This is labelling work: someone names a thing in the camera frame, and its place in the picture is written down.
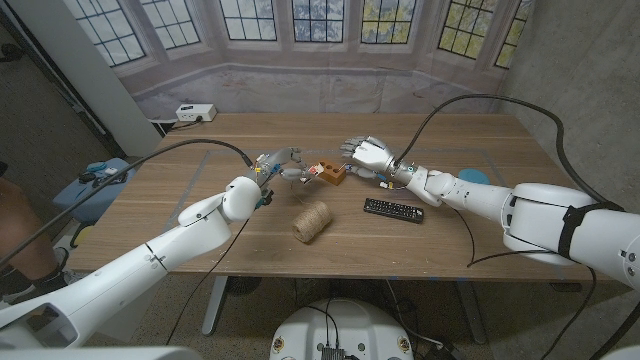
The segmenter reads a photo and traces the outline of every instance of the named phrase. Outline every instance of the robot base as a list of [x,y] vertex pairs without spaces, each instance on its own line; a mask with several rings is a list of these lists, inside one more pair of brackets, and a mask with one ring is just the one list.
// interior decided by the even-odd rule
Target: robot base
[[[327,300],[311,306],[325,310]],[[296,311],[278,328],[271,343],[271,360],[301,359],[413,359],[409,337],[402,326],[377,307],[353,299],[332,299],[328,313],[338,327],[339,349],[336,349],[336,330],[329,322],[329,345],[325,314],[304,307]]]

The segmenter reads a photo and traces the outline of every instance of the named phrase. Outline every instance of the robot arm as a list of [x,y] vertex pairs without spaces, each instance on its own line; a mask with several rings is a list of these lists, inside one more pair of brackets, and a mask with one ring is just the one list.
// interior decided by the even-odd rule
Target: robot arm
[[578,262],[640,290],[640,215],[609,210],[581,191],[560,186],[510,189],[404,161],[396,165],[386,144],[373,137],[348,139],[341,149],[344,157],[387,173],[432,206],[444,202],[500,224],[503,242],[513,251],[549,250],[554,253],[523,255],[555,265]]
[[[284,148],[261,155],[245,176],[226,191],[201,200],[179,216],[179,225],[80,281],[0,311],[0,347],[81,346],[108,319],[181,264],[222,246],[228,224],[249,219],[268,205],[276,174],[293,180],[308,176],[300,150]],[[289,161],[298,169],[282,169]]]

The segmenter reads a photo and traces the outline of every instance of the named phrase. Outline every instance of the wooden block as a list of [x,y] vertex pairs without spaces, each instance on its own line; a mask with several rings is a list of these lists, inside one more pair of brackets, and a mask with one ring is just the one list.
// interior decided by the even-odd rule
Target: wooden block
[[345,169],[344,166],[340,168],[341,165],[325,159],[320,160],[320,165],[322,165],[324,171],[318,174],[318,177],[332,183],[335,186],[340,185],[342,180],[347,177],[347,169]]

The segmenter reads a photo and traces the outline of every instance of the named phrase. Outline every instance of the white power strip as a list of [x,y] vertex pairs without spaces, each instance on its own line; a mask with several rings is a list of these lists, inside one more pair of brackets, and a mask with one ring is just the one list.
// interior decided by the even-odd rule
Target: white power strip
[[196,121],[202,116],[202,121],[212,121],[218,112],[213,104],[182,104],[176,110],[178,121]]

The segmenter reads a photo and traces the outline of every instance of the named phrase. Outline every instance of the ball of twine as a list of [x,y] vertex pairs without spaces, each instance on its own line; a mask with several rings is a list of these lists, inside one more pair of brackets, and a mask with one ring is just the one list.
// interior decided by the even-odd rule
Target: ball of twine
[[293,236],[303,243],[309,242],[330,221],[332,215],[327,204],[315,201],[293,219]]

